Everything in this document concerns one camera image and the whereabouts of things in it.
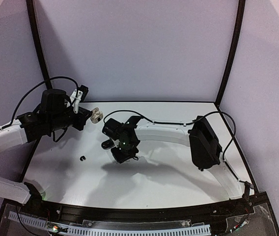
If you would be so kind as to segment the white earbud charging case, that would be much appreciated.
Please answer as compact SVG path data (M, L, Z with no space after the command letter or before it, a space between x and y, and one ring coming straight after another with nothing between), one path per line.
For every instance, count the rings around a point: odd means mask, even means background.
M92 123L96 124L100 122L103 119L103 117L103 112L100 111L98 107L96 107L92 110L92 116L90 117L90 120Z

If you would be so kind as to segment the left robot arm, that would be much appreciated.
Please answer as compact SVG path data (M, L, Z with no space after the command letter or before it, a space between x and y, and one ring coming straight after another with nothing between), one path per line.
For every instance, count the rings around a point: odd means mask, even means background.
M14 116L13 121L0 127L0 153L19 145L52 137L58 142L56 131L63 134L73 127L82 131L92 111L80 107L88 88L80 86L68 96L61 89L43 91L41 102L34 111ZM37 189L29 183L15 182L0 177L0 197L26 204L29 200L41 200Z

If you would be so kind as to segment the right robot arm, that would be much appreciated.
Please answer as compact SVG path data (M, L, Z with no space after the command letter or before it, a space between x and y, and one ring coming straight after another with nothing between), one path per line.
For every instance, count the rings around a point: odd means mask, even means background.
M160 141L189 147L192 163L200 170L208 170L225 189L230 199L248 200L254 185L243 181L225 157L226 148L206 116L197 116L190 123L153 121L136 113L125 122L113 118L104 122L102 129L108 140L102 142L119 164L135 159L142 141Z

